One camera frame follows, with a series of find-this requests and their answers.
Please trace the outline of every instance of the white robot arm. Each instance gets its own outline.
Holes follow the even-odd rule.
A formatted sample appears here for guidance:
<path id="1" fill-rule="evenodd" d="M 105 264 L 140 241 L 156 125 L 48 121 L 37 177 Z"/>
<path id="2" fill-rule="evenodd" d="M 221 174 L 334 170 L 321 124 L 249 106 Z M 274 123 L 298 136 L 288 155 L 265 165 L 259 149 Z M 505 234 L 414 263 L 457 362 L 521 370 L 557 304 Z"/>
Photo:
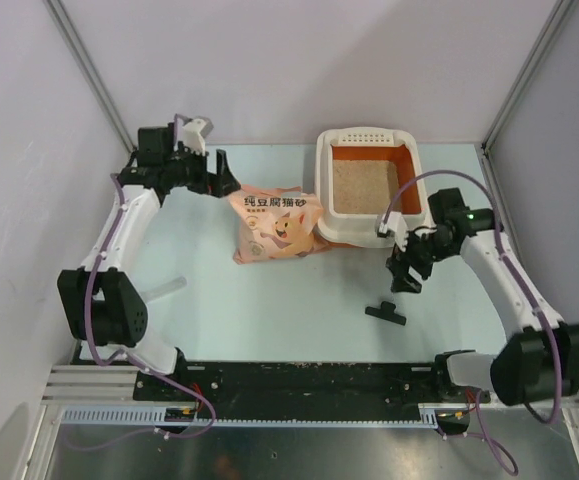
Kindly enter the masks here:
<path id="1" fill-rule="evenodd" d="M 137 151 L 113 177 L 116 198 L 96 244 L 79 269 L 63 270 L 58 278 L 75 338 L 93 338 L 96 346 L 116 347 L 165 375 L 175 370 L 181 352 L 149 328 L 147 307 L 127 272 L 149 223 L 172 188 L 186 187 L 214 197 L 240 188 L 222 150 L 217 152 L 216 173 L 207 172 L 204 137 L 212 129 L 211 122 L 201 117 L 180 119 L 184 122 L 180 132 L 174 123 L 138 130 Z"/>
<path id="2" fill-rule="evenodd" d="M 410 269 L 426 280 L 433 263 L 460 255 L 484 286 L 507 337 L 498 355 L 458 351 L 436 357 L 444 364 L 447 388 L 493 390 L 506 405 L 554 398 L 558 389 L 563 396 L 577 393 L 579 324 L 566 324 L 543 298 L 507 234 L 496 230 L 493 211 L 469 209 L 457 188 L 431 195 L 429 205 L 436 224 L 432 229 L 403 233 L 406 223 L 398 212 L 378 225 L 378 235 L 395 237 L 387 261 L 392 292 L 419 293 L 422 285 Z"/>

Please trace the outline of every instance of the white wall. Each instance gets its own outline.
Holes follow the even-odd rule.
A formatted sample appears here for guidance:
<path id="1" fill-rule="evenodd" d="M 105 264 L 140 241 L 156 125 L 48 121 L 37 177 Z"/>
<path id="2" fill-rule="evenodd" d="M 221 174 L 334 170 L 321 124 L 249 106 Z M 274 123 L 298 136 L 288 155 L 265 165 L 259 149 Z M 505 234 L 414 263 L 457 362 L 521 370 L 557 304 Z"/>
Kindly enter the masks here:
<path id="1" fill-rule="evenodd" d="M 214 143 L 398 127 L 479 142 L 555 0 L 66 0 L 135 133 L 207 115 Z"/>
<path id="2" fill-rule="evenodd" d="M 43 3 L 0 1 L 0 429 L 21 406 L 0 479 L 72 343 L 57 275 L 95 240 L 123 158 Z"/>
<path id="3" fill-rule="evenodd" d="M 579 322 L 579 4 L 493 159 L 529 273 Z"/>

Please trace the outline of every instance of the white litter box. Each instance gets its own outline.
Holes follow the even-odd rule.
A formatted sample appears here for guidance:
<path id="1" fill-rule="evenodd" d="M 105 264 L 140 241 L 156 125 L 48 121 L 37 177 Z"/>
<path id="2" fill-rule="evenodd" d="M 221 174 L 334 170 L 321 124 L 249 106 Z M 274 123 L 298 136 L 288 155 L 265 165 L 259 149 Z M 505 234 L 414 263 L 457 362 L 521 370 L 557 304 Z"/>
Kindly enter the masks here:
<path id="1" fill-rule="evenodd" d="M 334 243 L 391 247 L 393 239 L 376 236 L 378 217 L 398 185 L 421 173 L 416 141 L 407 132 L 369 127 L 323 132 L 316 146 L 315 190 L 324 207 L 318 232 Z M 410 230 L 429 226 L 424 180 L 406 190 L 394 210 L 403 213 Z"/>

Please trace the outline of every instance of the cartoon cat illustration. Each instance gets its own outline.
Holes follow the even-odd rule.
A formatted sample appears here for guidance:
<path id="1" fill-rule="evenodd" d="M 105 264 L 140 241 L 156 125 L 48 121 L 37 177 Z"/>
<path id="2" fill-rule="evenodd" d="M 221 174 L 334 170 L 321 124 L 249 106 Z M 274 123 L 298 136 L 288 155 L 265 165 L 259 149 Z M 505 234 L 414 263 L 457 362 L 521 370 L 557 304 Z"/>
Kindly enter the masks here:
<path id="1" fill-rule="evenodd" d="M 314 236 L 312 232 L 307 233 L 303 228 L 302 222 L 305 220 L 305 214 L 299 217 L 291 217 L 289 213 L 284 214 L 273 224 L 273 233 L 260 232 L 262 238 L 270 238 L 280 252 L 271 258 L 290 257 L 296 255 L 305 257 L 314 249 Z"/>

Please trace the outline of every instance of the pink bag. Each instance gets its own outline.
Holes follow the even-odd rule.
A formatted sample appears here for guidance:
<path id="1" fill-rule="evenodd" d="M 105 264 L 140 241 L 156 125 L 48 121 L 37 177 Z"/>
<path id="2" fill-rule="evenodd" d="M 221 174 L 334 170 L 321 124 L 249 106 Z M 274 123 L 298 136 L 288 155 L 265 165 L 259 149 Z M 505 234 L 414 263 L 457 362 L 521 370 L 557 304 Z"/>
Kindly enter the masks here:
<path id="1" fill-rule="evenodd" d="M 262 262 L 274 258 L 304 257 L 329 250 L 313 228 L 323 208 L 315 195 L 300 187 L 261 189 L 243 185 L 229 195 L 240 216 L 236 263 Z"/>

